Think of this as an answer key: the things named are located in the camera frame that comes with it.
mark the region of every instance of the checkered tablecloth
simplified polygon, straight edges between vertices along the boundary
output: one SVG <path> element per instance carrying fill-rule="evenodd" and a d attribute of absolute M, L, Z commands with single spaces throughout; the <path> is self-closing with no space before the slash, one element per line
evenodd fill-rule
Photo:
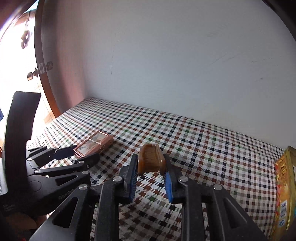
<path fill-rule="evenodd" d="M 79 144 L 97 130 L 113 135 L 115 142 L 89 170 L 93 185 L 118 175 L 144 143 L 158 143 L 185 176 L 198 183 L 223 185 L 263 233 L 270 235 L 276 203 L 273 163 L 283 149 L 186 117 L 95 98 L 63 113 L 32 138 L 28 147 Z M 53 161 L 46 167 L 70 165 L 74 159 Z M 180 211 L 180 204 L 168 202 L 159 173 L 138 177 L 133 203 L 120 205 L 120 239 L 180 240 Z"/>

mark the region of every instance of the white wall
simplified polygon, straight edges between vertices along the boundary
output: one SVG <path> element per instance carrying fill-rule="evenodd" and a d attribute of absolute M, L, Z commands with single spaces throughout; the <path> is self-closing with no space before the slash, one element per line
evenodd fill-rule
<path fill-rule="evenodd" d="M 79 37 L 79 3 L 80 0 L 46 0 L 42 15 L 44 62 L 53 62 L 54 68 L 47 75 L 61 113 L 87 96 Z"/>
<path fill-rule="evenodd" d="M 72 32 L 82 38 L 87 96 L 296 146 L 296 42 L 261 0 L 76 0 L 72 8 L 81 14 Z"/>

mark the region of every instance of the yellow tin can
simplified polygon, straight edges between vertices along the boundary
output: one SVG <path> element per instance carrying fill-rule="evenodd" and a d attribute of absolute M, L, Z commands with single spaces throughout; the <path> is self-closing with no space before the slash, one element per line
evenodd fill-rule
<path fill-rule="evenodd" d="M 296 201 L 296 149 L 288 146 L 275 162 L 276 169 L 276 212 L 270 240 L 279 241 L 295 217 Z"/>

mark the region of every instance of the door handle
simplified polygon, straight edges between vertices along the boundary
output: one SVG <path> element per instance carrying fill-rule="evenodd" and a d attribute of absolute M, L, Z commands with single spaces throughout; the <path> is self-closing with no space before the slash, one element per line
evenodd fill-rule
<path fill-rule="evenodd" d="M 42 69 L 41 73 L 43 74 L 44 73 L 43 63 L 39 64 L 39 68 Z M 46 65 L 45 65 L 45 69 L 46 70 L 52 70 L 52 68 L 53 68 L 52 61 L 47 62 Z M 30 73 L 27 74 L 27 79 L 31 80 L 31 79 L 33 79 L 34 76 L 38 77 L 39 74 L 40 74 L 39 70 L 37 68 L 35 68 L 34 72 L 30 72 Z"/>

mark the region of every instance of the blue gripper pad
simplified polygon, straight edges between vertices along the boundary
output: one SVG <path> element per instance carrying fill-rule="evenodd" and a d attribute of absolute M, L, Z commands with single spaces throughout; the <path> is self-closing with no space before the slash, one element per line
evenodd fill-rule
<path fill-rule="evenodd" d="M 165 192 L 167 194 L 168 200 L 170 203 L 172 203 L 173 202 L 172 181 L 170 179 L 170 174 L 168 172 L 165 173 L 163 180 L 165 182 Z"/>

